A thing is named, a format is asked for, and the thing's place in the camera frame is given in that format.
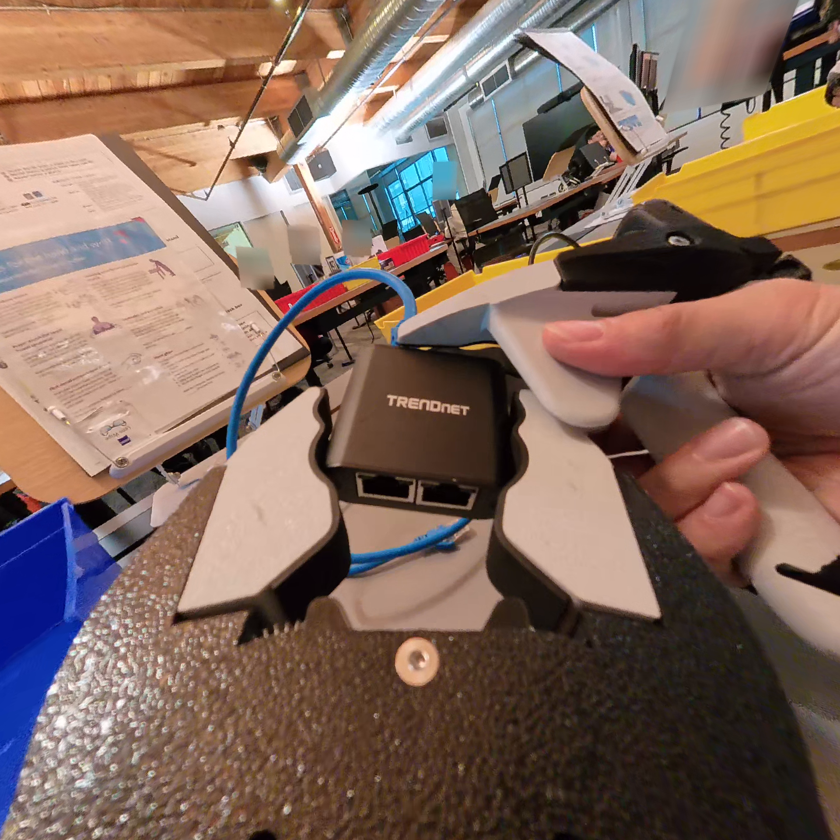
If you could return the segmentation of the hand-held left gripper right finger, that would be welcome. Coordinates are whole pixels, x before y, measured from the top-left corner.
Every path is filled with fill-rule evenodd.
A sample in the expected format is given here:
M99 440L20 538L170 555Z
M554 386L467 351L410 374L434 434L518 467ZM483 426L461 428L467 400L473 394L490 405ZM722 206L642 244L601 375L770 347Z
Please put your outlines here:
M531 623L582 611L660 620L655 588L608 457L528 389L513 398L514 475L500 493L486 569Z

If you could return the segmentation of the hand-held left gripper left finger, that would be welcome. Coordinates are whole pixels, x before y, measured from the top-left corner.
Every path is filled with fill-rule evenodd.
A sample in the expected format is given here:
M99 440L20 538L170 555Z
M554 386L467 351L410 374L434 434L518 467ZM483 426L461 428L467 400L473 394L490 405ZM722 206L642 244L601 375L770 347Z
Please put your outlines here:
M228 457L179 618L247 611L298 622L350 569L338 491L324 471L329 394L309 388Z

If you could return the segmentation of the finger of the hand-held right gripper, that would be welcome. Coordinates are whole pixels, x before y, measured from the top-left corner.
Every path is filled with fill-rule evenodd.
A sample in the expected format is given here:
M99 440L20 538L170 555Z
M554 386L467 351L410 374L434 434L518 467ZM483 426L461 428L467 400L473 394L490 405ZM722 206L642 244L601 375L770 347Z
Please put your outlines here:
M621 383L555 360L543 344L545 327L556 322L599 327L606 318L663 306L675 297L672 290L562 290L554 263L544 262L481 282L420 311L396 328L396 341L430 348L496 343L552 416L597 431L616 419Z

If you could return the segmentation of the black network adapter box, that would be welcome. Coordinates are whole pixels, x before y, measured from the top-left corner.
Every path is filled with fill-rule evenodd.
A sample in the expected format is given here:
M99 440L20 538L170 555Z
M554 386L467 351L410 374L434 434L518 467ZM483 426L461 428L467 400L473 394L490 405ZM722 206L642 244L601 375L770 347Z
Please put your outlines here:
M324 472L345 502L493 519L512 476L507 385L480 353L376 344L353 368Z

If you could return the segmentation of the blue storage bin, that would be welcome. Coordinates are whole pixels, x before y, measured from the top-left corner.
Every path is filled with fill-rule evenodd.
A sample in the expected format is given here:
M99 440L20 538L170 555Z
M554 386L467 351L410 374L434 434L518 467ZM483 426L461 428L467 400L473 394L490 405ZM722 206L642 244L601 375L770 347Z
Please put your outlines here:
M122 569L68 499L1 536L1 818L48 689Z

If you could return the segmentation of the grey desk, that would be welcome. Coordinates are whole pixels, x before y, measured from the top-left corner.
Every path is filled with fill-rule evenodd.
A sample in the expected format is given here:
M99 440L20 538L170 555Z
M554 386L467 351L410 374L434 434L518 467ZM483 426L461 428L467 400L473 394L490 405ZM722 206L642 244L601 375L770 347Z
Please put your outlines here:
M408 541L445 517L343 505L352 544L380 549ZM479 628L499 599L484 569L490 532L479 523L465 544L445 558L426 550L378 571L353 577L336 595L357 629L406 631L423 628ZM826 830L838 838L838 663L816 651L783 625L758 596L727 590L728 606L742 617L738 629L761 648L751 664L772 667L796 719L800 735L793 741L809 754L814 781L806 789L820 800Z

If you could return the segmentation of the person's right hand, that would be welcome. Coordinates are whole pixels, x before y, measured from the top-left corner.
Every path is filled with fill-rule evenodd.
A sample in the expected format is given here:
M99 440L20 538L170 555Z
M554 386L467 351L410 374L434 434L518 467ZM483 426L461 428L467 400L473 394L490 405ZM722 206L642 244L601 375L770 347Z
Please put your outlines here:
M737 412L659 464L631 455L642 445L621 419L594 437L724 584L749 586L736 558L761 514L740 479L768 453L838 519L838 287L766 280L707 300L552 322L542 341L558 362L597 375L704 373Z

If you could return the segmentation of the black office chair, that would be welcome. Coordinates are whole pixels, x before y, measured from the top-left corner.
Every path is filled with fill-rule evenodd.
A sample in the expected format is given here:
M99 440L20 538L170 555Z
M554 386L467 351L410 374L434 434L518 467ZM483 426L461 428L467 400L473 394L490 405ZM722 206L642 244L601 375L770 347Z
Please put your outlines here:
M465 236L472 234L488 224L498 220L498 212L486 189L479 189L466 196L455 199L455 209L465 228Z

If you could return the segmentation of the red storage bin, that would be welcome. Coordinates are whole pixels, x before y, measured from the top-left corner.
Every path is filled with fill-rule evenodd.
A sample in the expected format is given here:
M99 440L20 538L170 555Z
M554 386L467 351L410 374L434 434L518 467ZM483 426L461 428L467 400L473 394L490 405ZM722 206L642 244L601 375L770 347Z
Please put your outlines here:
M440 234L434 237L419 236L379 253L376 258L382 268L390 270L405 266L412 260L425 256L434 247L446 243L446 237Z
M301 311L305 312L326 305L329 301L341 297L347 291L348 288L344 283L332 283L331 280L323 279L305 289L279 297L275 300L275 303L281 312L287 313L290 309L298 305L300 299L303 299L307 303L307 306L301 308Z

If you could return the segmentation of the wooden document stand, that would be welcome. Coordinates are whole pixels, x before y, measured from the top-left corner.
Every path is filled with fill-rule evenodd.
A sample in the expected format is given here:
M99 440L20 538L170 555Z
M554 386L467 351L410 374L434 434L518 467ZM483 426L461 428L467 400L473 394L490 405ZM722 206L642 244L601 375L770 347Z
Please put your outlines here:
M224 252L209 231L174 196L161 178L142 162L129 143L116 133L100 134L98 139L183 220L237 280L234 259ZM128 466L116 468L114 475L109 466L90 476L63 445L50 435L49 430L43 428L38 419L3 385L2 471L9 475L16 487L37 501L51 503L63 497L76 503L95 501L225 426L233 399L232 396L228 396L167 432L155 444L150 455L133 458Z
M622 163L639 164L672 142L631 79L569 29L525 29L516 38L580 80L584 106Z

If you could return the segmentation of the small white wipe packet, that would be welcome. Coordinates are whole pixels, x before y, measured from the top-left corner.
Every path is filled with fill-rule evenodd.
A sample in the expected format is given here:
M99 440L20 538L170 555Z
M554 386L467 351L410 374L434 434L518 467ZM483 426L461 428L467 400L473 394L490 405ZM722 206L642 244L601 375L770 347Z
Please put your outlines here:
M123 453L136 445L141 436L129 414L109 416L92 430L93 443L98 451L112 460L123 457Z

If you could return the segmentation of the large black display screen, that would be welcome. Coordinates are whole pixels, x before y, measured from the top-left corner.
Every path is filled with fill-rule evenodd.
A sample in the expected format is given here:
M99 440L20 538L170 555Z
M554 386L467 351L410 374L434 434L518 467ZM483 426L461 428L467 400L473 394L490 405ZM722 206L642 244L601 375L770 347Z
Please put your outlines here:
M550 100L537 116L522 125L534 181L543 179L551 158L567 148L578 148L598 130L581 98L582 85Z

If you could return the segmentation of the printed exercise sheet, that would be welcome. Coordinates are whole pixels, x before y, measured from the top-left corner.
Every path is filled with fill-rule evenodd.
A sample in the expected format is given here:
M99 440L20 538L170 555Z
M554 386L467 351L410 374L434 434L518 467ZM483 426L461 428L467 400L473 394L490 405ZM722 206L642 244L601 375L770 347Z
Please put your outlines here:
M215 286L234 280L178 216L144 211L2 230L2 383L91 476L235 389L249 343ZM129 414L123 457L92 430Z

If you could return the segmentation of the white instruction sheet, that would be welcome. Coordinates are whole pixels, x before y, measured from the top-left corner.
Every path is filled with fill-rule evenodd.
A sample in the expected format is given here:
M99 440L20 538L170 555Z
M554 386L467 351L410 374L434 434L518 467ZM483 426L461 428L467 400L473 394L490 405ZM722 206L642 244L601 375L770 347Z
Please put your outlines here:
M153 211L163 212L168 217L177 216L94 135L2 147L1 187L2 230L9 224L40 227L64 220L73 224L93 222L102 220L106 214L127 212L134 215ZM248 351L236 387L200 413L235 395L248 363L278 321L277 315L260 298L240 285L239 279L218 281L215 288L227 311L243 330ZM2 385L37 418L11 385ZM131 459L150 455L163 435L142 445ZM120 458L110 467L116 470L129 463Z

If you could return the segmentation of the silver air duct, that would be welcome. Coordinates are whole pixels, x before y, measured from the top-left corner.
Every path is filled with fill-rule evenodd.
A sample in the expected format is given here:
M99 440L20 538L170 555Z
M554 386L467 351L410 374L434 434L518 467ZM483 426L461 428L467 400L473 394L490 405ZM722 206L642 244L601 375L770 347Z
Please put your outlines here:
M615 5L615 1L487 2L365 127L404 140L501 66L521 47L520 31L551 26L580 31Z
M335 130L410 38L434 16L440 1L373 2L371 15L318 90L306 91L287 115L278 143L280 166L297 165Z

